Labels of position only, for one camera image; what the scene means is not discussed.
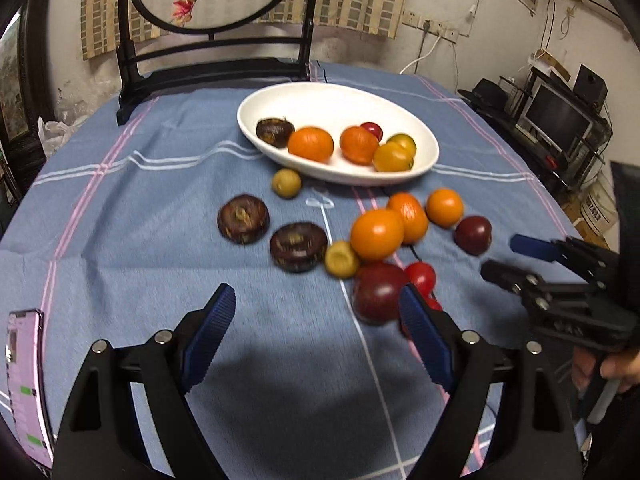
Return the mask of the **person's hand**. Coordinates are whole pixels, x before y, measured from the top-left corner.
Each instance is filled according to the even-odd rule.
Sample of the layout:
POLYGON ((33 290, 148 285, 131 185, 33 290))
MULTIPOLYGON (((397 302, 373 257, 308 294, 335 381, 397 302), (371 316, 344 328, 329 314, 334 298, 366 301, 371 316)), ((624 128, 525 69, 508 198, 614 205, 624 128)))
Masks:
POLYGON ((626 392, 640 382, 640 356, 638 349, 609 354, 601 364, 587 349, 575 347, 572 363, 572 381, 579 390, 585 390, 593 377, 619 379, 619 393, 626 392))

